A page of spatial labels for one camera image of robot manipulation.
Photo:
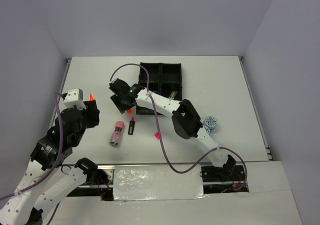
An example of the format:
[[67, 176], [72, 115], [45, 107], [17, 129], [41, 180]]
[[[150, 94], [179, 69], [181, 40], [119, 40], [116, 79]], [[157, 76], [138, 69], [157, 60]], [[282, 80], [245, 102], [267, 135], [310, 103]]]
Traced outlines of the orange tip black highlighter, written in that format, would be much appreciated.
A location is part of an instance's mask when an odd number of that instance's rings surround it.
[[96, 99], [93, 97], [93, 95], [90, 93], [89, 94], [89, 101], [94, 102]]

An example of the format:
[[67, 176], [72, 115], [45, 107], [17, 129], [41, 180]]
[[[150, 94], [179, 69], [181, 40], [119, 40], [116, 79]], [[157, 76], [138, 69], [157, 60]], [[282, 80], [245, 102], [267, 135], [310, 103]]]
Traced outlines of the pink tip black highlighter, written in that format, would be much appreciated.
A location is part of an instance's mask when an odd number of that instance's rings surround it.
[[131, 136], [133, 135], [134, 128], [135, 128], [135, 118], [132, 117], [131, 120], [129, 121], [128, 135], [131, 135]]

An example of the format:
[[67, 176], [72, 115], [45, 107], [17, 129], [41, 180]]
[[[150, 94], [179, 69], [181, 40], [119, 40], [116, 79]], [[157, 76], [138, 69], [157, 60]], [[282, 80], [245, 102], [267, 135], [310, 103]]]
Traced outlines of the pink highlighter cap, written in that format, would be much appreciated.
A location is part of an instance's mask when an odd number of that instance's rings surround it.
[[158, 132], [156, 132], [156, 133], [154, 134], [154, 136], [155, 136], [155, 138], [156, 138], [157, 140], [160, 140], [160, 134], [159, 134]]

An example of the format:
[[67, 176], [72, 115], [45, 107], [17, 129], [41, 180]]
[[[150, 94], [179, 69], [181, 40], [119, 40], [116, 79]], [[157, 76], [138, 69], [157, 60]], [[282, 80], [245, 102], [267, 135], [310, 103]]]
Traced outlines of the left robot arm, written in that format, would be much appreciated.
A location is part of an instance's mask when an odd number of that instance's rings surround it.
[[2, 225], [41, 225], [48, 214], [69, 193], [97, 181], [98, 166], [88, 158], [79, 159], [58, 182], [45, 189], [54, 169], [62, 165], [78, 146], [86, 129], [99, 124], [95, 100], [84, 102], [85, 109], [66, 108], [45, 137], [36, 144], [30, 162], [14, 194], [0, 210]]

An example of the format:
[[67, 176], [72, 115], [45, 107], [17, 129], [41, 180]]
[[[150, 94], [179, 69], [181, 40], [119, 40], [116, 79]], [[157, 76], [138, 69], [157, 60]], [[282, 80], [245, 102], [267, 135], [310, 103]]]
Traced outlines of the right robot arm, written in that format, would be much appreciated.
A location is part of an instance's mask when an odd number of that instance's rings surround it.
[[[167, 164], [175, 173], [185, 174], [195, 168], [204, 158], [209, 158], [214, 166], [215, 172], [213, 174], [219, 180], [228, 181], [234, 176], [236, 160], [209, 136], [201, 122], [200, 115], [189, 100], [172, 100], [156, 94], [140, 84], [129, 86], [119, 78], [109, 83], [109, 89], [113, 92], [110, 99], [122, 114], [133, 107], [153, 110], [162, 153]], [[165, 151], [158, 114], [170, 118], [175, 133], [182, 139], [193, 141], [204, 153], [190, 168], [180, 171], [171, 164]]]

